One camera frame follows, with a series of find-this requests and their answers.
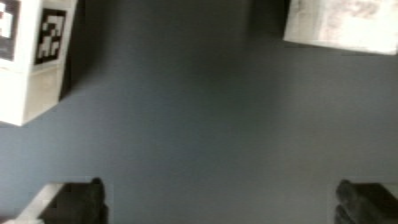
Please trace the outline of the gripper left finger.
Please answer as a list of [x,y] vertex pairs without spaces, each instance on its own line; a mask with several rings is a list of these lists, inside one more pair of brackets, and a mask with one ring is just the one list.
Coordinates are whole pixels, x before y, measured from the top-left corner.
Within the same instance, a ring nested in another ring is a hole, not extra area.
[[108,224],[106,215],[104,185],[94,178],[46,184],[10,224]]

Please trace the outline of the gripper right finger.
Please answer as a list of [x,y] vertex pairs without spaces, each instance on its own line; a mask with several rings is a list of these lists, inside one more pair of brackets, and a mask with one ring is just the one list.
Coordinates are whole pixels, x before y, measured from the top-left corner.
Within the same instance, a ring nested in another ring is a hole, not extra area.
[[333,224],[398,224],[398,183],[339,182]]

